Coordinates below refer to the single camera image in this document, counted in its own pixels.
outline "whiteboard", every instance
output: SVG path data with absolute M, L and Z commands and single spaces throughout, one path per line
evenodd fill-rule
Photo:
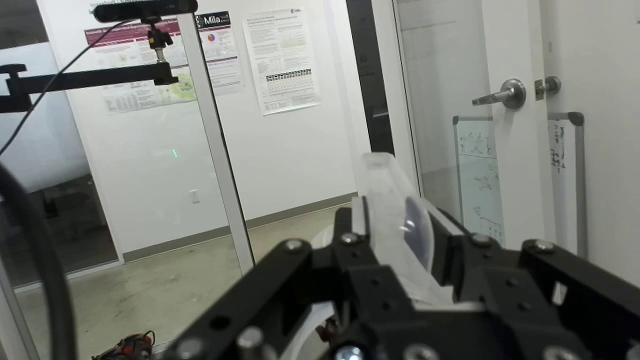
M 491 119 L 454 119 L 461 224 L 503 240 Z M 556 242 L 585 256 L 584 117 L 549 114 Z

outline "wall outlet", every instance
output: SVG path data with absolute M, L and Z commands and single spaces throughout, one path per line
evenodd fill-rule
M 189 191 L 189 192 L 187 192 L 187 198 L 192 201 L 192 204 L 199 204 L 199 194 L 198 194 L 198 191 Z

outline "black cable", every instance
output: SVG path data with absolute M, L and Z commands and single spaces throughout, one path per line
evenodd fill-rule
M 44 218 L 37 214 L 25 191 L 20 183 L 0 165 L 0 197 L 3 198 L 8 211 L 20 223 L 25 240 L 34 255 L 34 266 L 42 281 L 49 343 L 51 343 L 51 360 L 75 360 L 75 323 L 74 308 L 67 290 L 67 282 L 57 259 L 53 236 L 46 227 Z
M 94 41 L 91 45 L 88 45 L 81 53 L 75 55 L 75 59 L 72 59 L 49 82 L 46 82 L 46 87 L 42 89 L 39 96 L 35 98 L 34 106 L 21 117 L 21 120 L 18 122 L 16 131 L 11 133 L 11 136 L 3 142 L 3 147 L 0 149 L 0 157 L 8 151 L 8 147 L 13 145 L 13 140 L 18 138 L 21 127 L 25 124 L 25 120 L 32 117 L 32 112 L 37 109 L 37 105 L 42 102 L 42 98 L 46 96 L 46 92 L 49 91 L 51 85 L 56 85 L 56 81 L 72 66 L 75 64 L 89 48 L 94 48 L 98 43 L 101 43 L 111 30 L 123 27 L 125 23 L 118 23 L 111 29 L 108 29 L 98 41 Z

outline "floor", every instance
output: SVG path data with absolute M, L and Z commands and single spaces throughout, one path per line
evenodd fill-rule
M 255 259 L 261 259 L 283 238 L 311 240 L 329 231 L 335 208 L 250 228 Z M 157 335 L 157 349 L 162 349 L 223 295 L 238 276 L 232 238 L 220 236 L 74 281 L 79 359 L 88 360 L 120 339 L 145 330 Z M 39 290 L 21 293 L 20 306 L 42 360 L 48 360 L 48 327 Z

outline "door lever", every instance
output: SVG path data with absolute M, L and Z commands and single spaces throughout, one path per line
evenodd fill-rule
M 484 106 L 484 105 L 498 105 L 502 102 L 503 109 L 518 111 L 525 102 L 525 87 L 518 78 L 510 78 L 502 85 L 499 92 L 475 98 L 471 105 L 473 106 Z

